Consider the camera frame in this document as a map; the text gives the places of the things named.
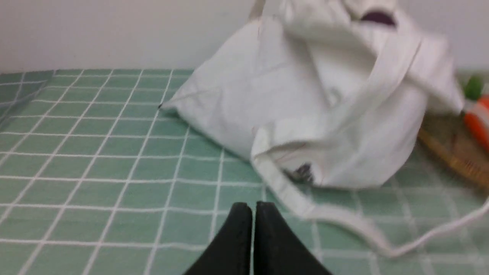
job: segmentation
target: bag strap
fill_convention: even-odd
[[[378,55],[373,53],[377,59],[361,90],[332,109],[334,120],[341,126],[349,125],[368,111],[377,109],[396,91],[409,72],[421,44],[419,36],[393,34],[382,29],[374,29],[372,35],[381,37],[378,41],[381,41],[382,50]]]
[[[267,145],[269,145],[268,141],[270,141],[270,138],[268,129],[258,130],[253,144],[253,151],[259,152],[269,147]],[[316,205],[313,203],[284,176],[266,152],[254,154],[251,162],[274,195],[279,198],[280,202],[292,214],[302,219],[324,221],[344,227],[362,237],[379,254],[389,258],[406,254],[434,238],[454,233],[466,225],[480,220],[489,212],[489,199],[487,199],[480,209],[474,210],[463,218],[440,225],[412,242],[400,247],[394,247],[382,231],[369,220],[344,207],[331,204]]]

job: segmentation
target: wicker basket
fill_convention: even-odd
[[[461,116],[427,115],[418,140],[450,170],[489,193],[489,154],[472,137]]]

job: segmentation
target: white canvas tote bag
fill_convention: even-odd
[[[162,107],[250,160],[289,211],[334,223],[388,257],[480,218],[489,206],[392,247],[374,224],[316,205],[290,178],[325,188],[379,187],[411,154],[423,116],[464,104],[447,41],[387,0],[284,0],[278,16],[233,34]],[[358,22],[369,10],[397,27]]]

